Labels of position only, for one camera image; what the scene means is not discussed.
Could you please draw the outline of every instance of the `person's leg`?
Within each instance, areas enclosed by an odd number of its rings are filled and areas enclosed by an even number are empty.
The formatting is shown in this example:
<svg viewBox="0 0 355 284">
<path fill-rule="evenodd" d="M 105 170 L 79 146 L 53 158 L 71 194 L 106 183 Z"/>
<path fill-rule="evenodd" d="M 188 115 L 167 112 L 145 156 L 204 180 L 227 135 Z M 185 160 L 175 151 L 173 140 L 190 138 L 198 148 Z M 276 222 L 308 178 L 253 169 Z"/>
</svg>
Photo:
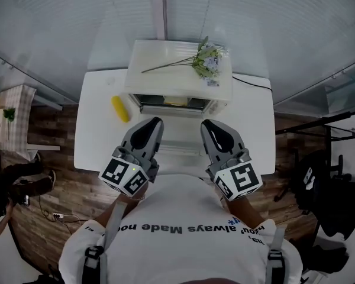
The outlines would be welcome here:
<svg viewBox="0 0 355 284">
<path fill-rule="evenodd" d="M 35 182 L 21 180 L 20 184 L 10 187 L 10 194 L 15 198 L 22 200 L 25 196 L 40 196 L 53 190 L 56 175 L 54 170 L 49 173 L 48 177 Z"/>
<path fill-rule="evenodd" d="M 38 160 L 34 163 L 10 165 L 0 172 L 0 181 L 8 186 L 19 177 L 37 175 L 42 171 L 42 164 Z"/>
</svg>

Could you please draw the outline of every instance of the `flower stem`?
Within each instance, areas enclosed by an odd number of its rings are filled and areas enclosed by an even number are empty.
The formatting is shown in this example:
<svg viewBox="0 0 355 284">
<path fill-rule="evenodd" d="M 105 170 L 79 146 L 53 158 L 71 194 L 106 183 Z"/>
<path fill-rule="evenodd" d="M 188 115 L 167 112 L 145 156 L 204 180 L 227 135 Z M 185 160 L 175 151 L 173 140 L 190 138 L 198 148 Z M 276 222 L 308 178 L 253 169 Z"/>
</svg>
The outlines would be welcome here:
<svg viewBox="0 0 355 284">
<path fill-rule="evenodd" d="M 184 63 L 184 64 L 171 64 L 171 65 L 167 65 L 166 67 L 170 67 L 170 66 L 179 66 L 179 65 L 192 65 L 191 63 Z"/>
<path fill-rule="evenodd" d="M 161 66 L 157 66 L 157 67 L 153 67 L 152 69 L 147 69 L 147 70 L 144 70 L 143 72 L 141 73 L 146 73 L 146 72 L 150 72 L 154 69 L 161 69 L 163 67 L 167 67 L 167 66 L 171 66 L 173 64 L 176 64 L 176 63 L 180 63 L 180 62 L 183 62 L 183 61 L 188 61 L 188 60 L 193 60 L 196 56 L 192 56 L 192 57 L 189 57 L 189 58 L 186 58 L 186 59 L 183 59 L 183 60 L 180 60 L 180 61 L 177 61 L 177 62 L 173 62 L 173 63 L 169 63 L 169 64 L 166 64 L 166 65 L 161 65 Z"/>
</svg>

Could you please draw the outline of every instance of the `sneaker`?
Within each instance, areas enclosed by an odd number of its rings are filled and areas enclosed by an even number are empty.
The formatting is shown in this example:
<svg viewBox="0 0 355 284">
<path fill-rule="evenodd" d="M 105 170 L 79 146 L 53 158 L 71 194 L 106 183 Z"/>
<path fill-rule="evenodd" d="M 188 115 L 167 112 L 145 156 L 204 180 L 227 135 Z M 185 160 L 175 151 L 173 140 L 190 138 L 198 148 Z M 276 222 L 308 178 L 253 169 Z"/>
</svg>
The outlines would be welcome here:
<svg viewBox="0 0 355 284">
<path fill-rule="evenodd" d="M 39 153 L 35 154 L 33 163 L 41 163 L 41 155 Z"/>
<path fill-rule="evenodd" d="M 57 174 L 55 173 L 55 170 L 51 170 L 49 172 L 49 177 L 50 177 L 51 181 L 53 182 L 53 189 L 54 189 L 54 184 L 57 179 Z"/>
</svg>

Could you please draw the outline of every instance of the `wooden floor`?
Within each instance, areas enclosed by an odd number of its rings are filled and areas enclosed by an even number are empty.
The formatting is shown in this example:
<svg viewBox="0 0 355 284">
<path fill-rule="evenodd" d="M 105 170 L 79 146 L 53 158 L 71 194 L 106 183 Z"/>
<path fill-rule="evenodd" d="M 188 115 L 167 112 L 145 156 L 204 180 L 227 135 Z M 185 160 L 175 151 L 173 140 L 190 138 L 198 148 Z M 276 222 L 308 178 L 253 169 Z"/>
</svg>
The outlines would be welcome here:
<svg viewBox="0 0 355 284">
<path fill-rule="evenodd" d="M 33 107 L 30 114 L 28 142 L 31 144 L 59 145 L 60 151 L 42 151 L 45 173 L 54 169 L 57 182 L 54 190 L 41 196 L 43 210 L 50 213 L 75 214 L 86 220 L 99 215 L 114 199 L 115 192 L 98 179 L 98 173 L 75 169 L 73 165 L 74 138 L 77 106 L 65 107 L 62 112 L 47 107 Z M 302 123 L 276 117 L 276 129 Z M 297 239 L 314 231 L 317 223 L 313 215 L 302 216 L 292 194 L 280 202 L 273 197 L 287 184 L 293 167 L 292 149 L 299 149 L 300 156 L 324 148 L 321 138 L 284 134 L 276 137 L 276 168 L 274 175 L 263 176 L 264 185 L 249 196 L 250 202 L 263 217 L 272 218 L 277 224 L 287 224 L 286 238 Z M 15 154 L 1 152 L 1 165 L 26 163 Z M 39 269 L 49 272 L 48 264 L 57 267 L 63 245 L 70 233 L 60 222 L 50 222 L 41 213 L 38 198 L 31 198 L 30 206 L 17 205 L 11 224 L 24 257 Z M 74 216 L 65 220 L 76 221 Z M 68 223 L 71 232 L 79 228 L 79 222 Z"/>
</svg>

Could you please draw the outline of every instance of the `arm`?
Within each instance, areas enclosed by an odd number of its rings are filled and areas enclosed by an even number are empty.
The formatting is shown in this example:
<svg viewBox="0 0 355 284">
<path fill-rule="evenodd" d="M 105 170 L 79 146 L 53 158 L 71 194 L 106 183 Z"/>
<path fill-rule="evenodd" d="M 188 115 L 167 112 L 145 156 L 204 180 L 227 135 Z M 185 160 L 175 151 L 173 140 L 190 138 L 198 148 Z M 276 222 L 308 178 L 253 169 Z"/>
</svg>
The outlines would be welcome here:
<svg viewBox="0 0 355 284">
<path fill-rule="evenodd" d="M 112 215 L 112 211 L 114 206 L 116 205 L 117 202 L 124 202 L 127 204 L 124 215 L 122 218 L 125 218 L 127 214 L 129 214 L 134 208 L 137 207 L 140 199 L 143 197 L 144 193 L 146 192 L 147 188 L 149 186 L 149 183 L 146 183 L 134 196 L 133 198 L 129 198 L 128 196 L 125 196 L 124 194 L 120 194 L 118 198 L 109 206 L 100 216 L 98 216 L 95 221 L 100 223 L 102 226 L 106 227 L 107 223 L 109 221 L 109 218 Z"/>
<path fill-rule="evenodd" d="M 246 197 L 234 201 L 227 201 L 230 213 L 240 219 L 250 228 L 256 228 L 264 222 L 262 216 L 252 207 Z"/>
<path fill-rule="evenodd" d="M 12 215 L 12 199 L 9 199 L 9 203 L 6 207 L 6 214 L 5 217 L 3 217 L 3 219 L 0 221 L 0 235 L 2 234 L 2 232 L 4 231 L 5 227 L 7 226 L 7 223 L 9 221 L 9 219 L 11 218 Z"/>
</svg>

